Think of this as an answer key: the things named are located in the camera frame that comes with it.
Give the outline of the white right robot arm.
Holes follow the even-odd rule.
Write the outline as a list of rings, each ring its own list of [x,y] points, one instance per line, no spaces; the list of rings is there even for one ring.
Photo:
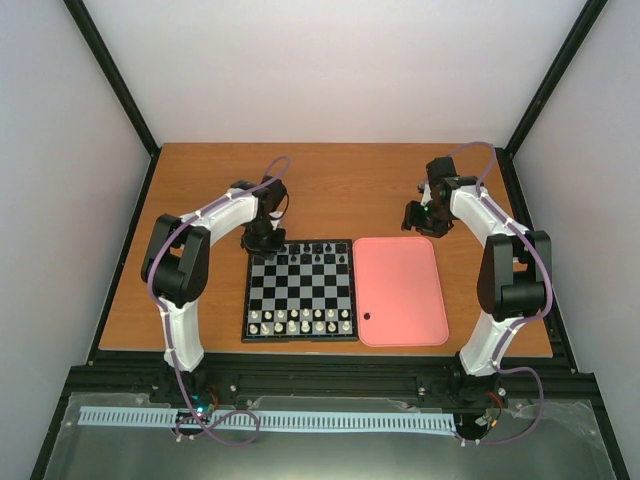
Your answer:
[[[459,362],[466,376],[493,375],[515,334],[551,308],[550,238],[511,218],[480,179],[459,175],[449,156],[426,165],[419,192],[422,198],[405,208],[403,230],[441,238],[458,220],[483,247],[476,287],[481,313]]]

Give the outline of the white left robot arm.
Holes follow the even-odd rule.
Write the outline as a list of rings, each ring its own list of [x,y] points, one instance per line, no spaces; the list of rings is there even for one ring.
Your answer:
[[[288,192],[283,182],[265,176],[261,184],[234,183],[211,204],[182,216],[156,220],[141,267],[141,278],[159,309],[165,361],[179,370],[172,388],[186,402],[201,400],[208,378],[196,369],[204,357],[199,335],[198,299],[209,277],[210,250],[238,227],[241,247],[263,259],[284,246],[286,230],[276,211]]]

